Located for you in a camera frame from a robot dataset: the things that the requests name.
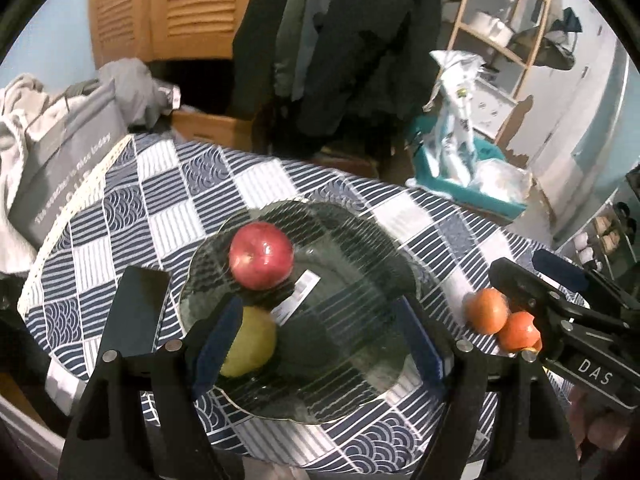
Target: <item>yellow-green fruit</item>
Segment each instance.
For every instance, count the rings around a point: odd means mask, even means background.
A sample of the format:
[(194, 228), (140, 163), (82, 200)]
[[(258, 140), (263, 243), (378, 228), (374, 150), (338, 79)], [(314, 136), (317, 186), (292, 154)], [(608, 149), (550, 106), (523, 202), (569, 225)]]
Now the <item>yellow-green fruit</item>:
[(276, 349), (276, 324), (270, 314), (256, 306), (242, 310), (242, 325), (231, 344), (220, 374), (239, 377), (264, 366)]

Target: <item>hand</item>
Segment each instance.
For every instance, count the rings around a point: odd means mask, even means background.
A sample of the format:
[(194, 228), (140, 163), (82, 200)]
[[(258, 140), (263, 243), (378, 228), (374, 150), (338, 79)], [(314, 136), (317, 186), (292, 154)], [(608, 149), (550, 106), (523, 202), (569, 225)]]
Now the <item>hand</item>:
[(598, 409), (594, 412), (587, 392), (574, 386), (569, 393), (571, 407), (567, 415), (569, 428), (575, 440), (578, 459), (581, 455), (580, 444), (585, 439), (607, 451), (620, 447), (629, 431), (630, 421), (617, 412)]

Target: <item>patterned tablecloth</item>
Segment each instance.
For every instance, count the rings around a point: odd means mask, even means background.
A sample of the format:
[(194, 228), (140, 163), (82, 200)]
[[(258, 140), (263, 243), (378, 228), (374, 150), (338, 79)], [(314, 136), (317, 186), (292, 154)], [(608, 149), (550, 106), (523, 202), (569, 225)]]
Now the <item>patterned tablecloth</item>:
[[(420, 298), (431, 316), (485, 352), (492, 336), (464, 327), (465, 294), (488, 286), (488, 266), (501, 256), (532, 269), (539, 244), (421, 189), (405, 189), (211, 144), (174, 144), (156, 136), (127, 137), (89, 177), (61, 213), (30, 273), (18, 305), (39, 345), (82, 380), (94, 370), (100, 335), (119, 277), (127, 266), (171, 272), (157, 346), (184, 330), (176, 315), (191, 256), (243, 208), (303, 197), (342, 203), (374, 218), (420, 262), (437, 287)], [(554, 387), (562, 396), (557, 383)], [(332, 472), (408, 470), (427, 447), (443, 412), (405, 365), (393, 389), (336, 422), (306, 426), (264, 420), (238, 410), (218, 391), (197, 402), (210, 442), (256, 458)], [(487, 394), (479, 421), (480, 458), (497, 399)], [(152, 395), (146, 419), (158, 424)]]

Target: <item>table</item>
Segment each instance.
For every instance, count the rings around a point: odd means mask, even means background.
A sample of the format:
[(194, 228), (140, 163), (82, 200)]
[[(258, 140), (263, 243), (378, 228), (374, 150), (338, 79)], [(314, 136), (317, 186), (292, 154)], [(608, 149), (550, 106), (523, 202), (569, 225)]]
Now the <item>table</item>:
[[(130, 265), (171, 272), (156, 348), (184, 329), (176, 315), (191, 257), (201, 241), (243, 208), (306, 198), (348, 206), (375, 219), (437, 286), (419, 298), (455, 336), (485, 352), (493, 336), (464, 326), (462, 300), (488, 286), (501, 256), (532, 270), (539, 243), (501, 229), (421, 189), (406, 189), (297, 161), (155, 135), (128, 136), (96, 167), (61, 212), (30, 272), (18, 310), (40, 347), (88, 380), (117, 281)], [(552, 380), (564, 398), (566, 384)], [(146, 420), (158, 424), (151, 394)], [(497, 398), (487, 394), (477, 445), (483, 456)], [(444, 406), (412, 365), (374, 402), (335, 422), (303, 425), (242, 412), (219, 391), (196, 407), (212, 445), (271, 462), (331, 472), (409, 471), (427, 447)]]

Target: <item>red apple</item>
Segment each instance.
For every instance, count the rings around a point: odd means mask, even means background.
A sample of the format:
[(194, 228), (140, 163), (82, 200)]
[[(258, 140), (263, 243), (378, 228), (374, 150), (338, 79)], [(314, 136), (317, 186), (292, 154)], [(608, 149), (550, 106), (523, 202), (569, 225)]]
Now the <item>red apple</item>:
[(293, 247), (280, 229), (252, 222), (238, 229), (229, 247), (229, 267), (240, 285), (267, 290), (286, 280), (293, 270)]

